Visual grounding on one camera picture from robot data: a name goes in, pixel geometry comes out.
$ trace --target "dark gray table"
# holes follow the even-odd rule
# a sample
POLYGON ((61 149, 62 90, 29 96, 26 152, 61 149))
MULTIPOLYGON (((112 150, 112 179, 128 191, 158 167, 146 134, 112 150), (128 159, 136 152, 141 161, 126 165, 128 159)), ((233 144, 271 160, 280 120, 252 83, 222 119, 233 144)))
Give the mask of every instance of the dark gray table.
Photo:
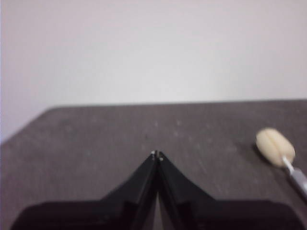
POLYGON ((307 101, 48 110, 1 145, 1 229, 29 205, 102 198, 155 149, 215 198, 283 202, 307 226, 307 204, 285 172, 254 149, 263 127, 285 134, 307 173, 307 101))

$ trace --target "white wall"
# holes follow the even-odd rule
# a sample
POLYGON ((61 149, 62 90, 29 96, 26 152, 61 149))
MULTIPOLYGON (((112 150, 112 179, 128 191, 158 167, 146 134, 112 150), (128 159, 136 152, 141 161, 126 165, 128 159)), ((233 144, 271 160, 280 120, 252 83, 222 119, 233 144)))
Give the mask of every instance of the white wall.
POLYGON ((1 138, 51 106, 307 98, 306 0, 2 0, 1 138))

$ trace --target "table surface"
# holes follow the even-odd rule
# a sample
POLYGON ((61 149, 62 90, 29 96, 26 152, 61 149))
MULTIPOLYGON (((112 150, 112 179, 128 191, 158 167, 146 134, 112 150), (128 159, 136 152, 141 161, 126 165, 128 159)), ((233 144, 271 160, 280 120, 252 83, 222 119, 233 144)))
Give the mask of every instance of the table surface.
POLYGON ((256 132, 275 127, 307 173, 306 118, 307 100, 50 109, 1 145, 1 229, 29 205, 102 198, 152 150, 216 199, 282 202, 307 226, 307 203, 255 148, 256 132))

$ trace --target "sponge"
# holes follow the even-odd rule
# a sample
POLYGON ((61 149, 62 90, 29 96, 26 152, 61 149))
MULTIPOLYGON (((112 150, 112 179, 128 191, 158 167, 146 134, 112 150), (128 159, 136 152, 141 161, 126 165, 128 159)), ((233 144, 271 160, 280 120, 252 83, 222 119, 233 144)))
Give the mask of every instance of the sponge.
POLYGON ((256 135, 256 145, 262 155, 276 167, 286 167, 283 157, 290 163, 295 157, 292 144, 274 128, 260 130, 256 135))

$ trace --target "white background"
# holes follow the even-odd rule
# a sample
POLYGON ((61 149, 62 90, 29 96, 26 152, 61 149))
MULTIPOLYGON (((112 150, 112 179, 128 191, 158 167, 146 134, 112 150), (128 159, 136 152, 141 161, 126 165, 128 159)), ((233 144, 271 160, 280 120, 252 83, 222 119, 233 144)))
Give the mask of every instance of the white background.
POLYGON ((307 98, 306 0, 2 0, 1 138, 47 108, 307 98))

